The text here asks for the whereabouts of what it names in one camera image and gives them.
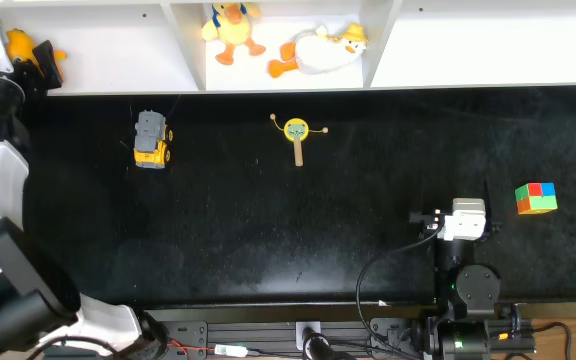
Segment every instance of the yellow toy truck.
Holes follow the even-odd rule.
[[[172,130],[166,118],[154,111],[142,111],[135,124],[135,162],[148,169],[163,169],[170,161],[170,150],[166,141],[172,141]]]

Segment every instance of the colorful cube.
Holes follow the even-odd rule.
[[[519,215],[543,214],[557,209],[553,183],[530,183],[515,190]]]

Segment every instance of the yellow hat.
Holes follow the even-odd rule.
[[[341,37],[350,41],[368,42],[368,39],[364,35],[364,28],[357,23],[350,24],[348,30],[346,30]]]

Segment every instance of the black table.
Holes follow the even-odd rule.
[[[175,132],[134,165],[142,110]],[[327,126],[305,166],[268,115]],[[484,196],[503,230],[477,259],[502,300],[576,301],[576,87],[49,98],[26,108],[25,227],[87,295],[147,307],[352,301],[363,264],[415,241],[407,214]],[[559,210],[518,216],[553,182]],[[431,303],[428,247],[378,262],[367,301]]]

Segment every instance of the blue cube square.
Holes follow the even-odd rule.
[[[555,196],[555,184],[541,183],[542,196]]]

